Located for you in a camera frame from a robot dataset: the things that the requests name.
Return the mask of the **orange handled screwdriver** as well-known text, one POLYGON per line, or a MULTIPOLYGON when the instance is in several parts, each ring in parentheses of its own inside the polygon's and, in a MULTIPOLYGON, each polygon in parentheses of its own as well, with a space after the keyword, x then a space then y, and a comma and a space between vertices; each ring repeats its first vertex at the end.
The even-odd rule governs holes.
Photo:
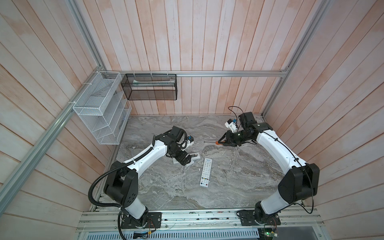
POLYGON ((215 144, 215 145, 223 145, 221 142, 219 141, 216 141, 216 142, 213 142, 213 141, 204 141, 204 143, 207 143, 207 144, 215 144))

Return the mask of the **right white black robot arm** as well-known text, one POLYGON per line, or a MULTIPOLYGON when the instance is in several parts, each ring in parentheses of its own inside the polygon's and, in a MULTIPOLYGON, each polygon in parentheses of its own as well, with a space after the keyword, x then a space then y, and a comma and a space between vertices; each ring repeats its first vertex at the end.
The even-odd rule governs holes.
POLYGON ((245 143, 258 144, 267 150, 284 173, 278 189, 255 205, 254 218, 259 225, 267 224, 279 211, 298 201, 315 197, 319 167, 296 155, 268 123, 259 123, 251 112, 246 112, 234 120, 229 119, 225 126, 228 131, 217 141, 217 145, 240 147, 245 143))

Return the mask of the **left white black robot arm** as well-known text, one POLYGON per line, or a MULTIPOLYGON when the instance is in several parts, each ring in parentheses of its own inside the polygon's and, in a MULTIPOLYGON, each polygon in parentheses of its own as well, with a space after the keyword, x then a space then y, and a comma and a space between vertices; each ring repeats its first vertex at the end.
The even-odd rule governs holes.
POLYGON ((138 199, 139 178, 162 157, 175 159, 182 166, 189 164, 192 157, 186 149, 193 143, 194 138, 176 126, 154 136, 152 143, 138 155, 123 163, 113 163, 112 172, 107 175, 104 193, 117 203, 123 213, 136 220, 144 218, 148 208, 138 199))

